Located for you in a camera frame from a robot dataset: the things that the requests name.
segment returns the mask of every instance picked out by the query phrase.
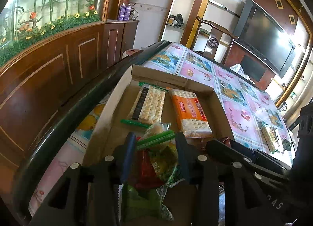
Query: table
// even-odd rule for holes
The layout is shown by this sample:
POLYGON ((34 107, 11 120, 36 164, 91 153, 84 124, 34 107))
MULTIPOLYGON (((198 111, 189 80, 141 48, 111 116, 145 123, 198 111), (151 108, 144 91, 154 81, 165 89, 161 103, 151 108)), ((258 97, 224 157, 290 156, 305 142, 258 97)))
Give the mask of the table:
MULTIPOLYGON (((180 75, 214 88, 225 110, 235 140, 246 147, 270 153, 262 140, 260 126, 278 129, 282 139, 291 142, 288 130, 270 96, 238 74, 226 70, 178 43, 172 43, 152 56, 143 66, 180 75)), ((88 114, 68 138, 41 178, 29 202, 31 215, 38 209, 63 172, 74 162, 82 163, 88 142, 110 94, 88 114)), ((272 156, 291 166, 294 150, 272 156)))

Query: aquarium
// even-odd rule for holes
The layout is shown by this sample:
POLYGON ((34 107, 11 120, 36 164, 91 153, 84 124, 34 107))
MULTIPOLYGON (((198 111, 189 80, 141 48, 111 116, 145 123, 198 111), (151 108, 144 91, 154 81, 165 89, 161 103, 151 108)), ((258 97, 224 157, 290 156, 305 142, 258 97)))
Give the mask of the aquarium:
POLYGON ((99 21, 97 0, 9 0, 0 14, 0 67, 53 34, 99 21))

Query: spray can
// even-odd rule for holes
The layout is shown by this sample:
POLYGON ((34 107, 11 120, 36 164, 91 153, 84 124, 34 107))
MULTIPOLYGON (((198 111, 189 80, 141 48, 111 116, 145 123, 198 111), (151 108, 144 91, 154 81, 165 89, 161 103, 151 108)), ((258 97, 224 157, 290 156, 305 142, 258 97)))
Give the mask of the spray can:
POLYGON ((124 3, 122 3, 120 6, 120 12, 118 14, 118 20, 124 19, 125 10, 126 10, 126 5, 124 3))
POLYGON ((125 21, 129 20, 130 10, 131 10, 131 6, 130 6, 130 4, 128 4, 126 6, 125 15, 124 15, 124 19, 123 20, 125 20, 125 21))

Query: chair backrest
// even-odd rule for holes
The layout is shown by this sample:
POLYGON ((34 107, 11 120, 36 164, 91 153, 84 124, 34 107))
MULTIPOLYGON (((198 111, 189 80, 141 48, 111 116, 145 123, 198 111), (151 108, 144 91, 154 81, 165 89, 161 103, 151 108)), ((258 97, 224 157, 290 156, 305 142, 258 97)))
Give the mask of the chair backrest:
POLYGON ((203 51, 204 56, 206 56, 207 58, 214 59, 214 56, 215 56, 217 47, 219 45, 219 42, 221 40, 221 37, 225 33, 225 34, 227 34, 231 38, 230 44, 229 44, 229 46, 227 48, 227 51, 226 51, 226 53, 224 55, 224 58, 228 57, 230 49, 231 49, 231 47, 233 45, 233 41, 234 41, 234 39, 238 39, 238 36, 232 34, 226 28, 224 28, 224 27, 222 27, 222 26, 220 26, 220 25, 218 25, 218 24, 216 24, 216 23, 214 23, 212 21, 204 20, 204 19, 200 18, 199 16, 197 16, 197 20, 199 21, 199 25, 198 25, 198 28, 197 28, 197 31, 196 31, 196 36, 193 39, 193 42, 192 42, 192 45, 191 45, 191 49, 193 50, 193 48, 194 48, 194 46, 196 44, 198 35, 200 33, 201 26, 204 23, 204 24, 207 24, 210 27, 212 27, 211 32, 209 34, 209 38, 208 38, 206 46, 205 46, 205 49, 203 51))

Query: orange cracker package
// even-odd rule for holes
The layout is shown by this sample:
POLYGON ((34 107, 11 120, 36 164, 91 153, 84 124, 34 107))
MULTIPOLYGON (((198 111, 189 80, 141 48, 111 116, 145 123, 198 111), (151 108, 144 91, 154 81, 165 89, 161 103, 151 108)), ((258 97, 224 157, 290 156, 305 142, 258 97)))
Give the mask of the orange cracker package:
POLYGON ((188 138, 213 137, 212 130, 195 93, 169 89, 179 130, 188 138))

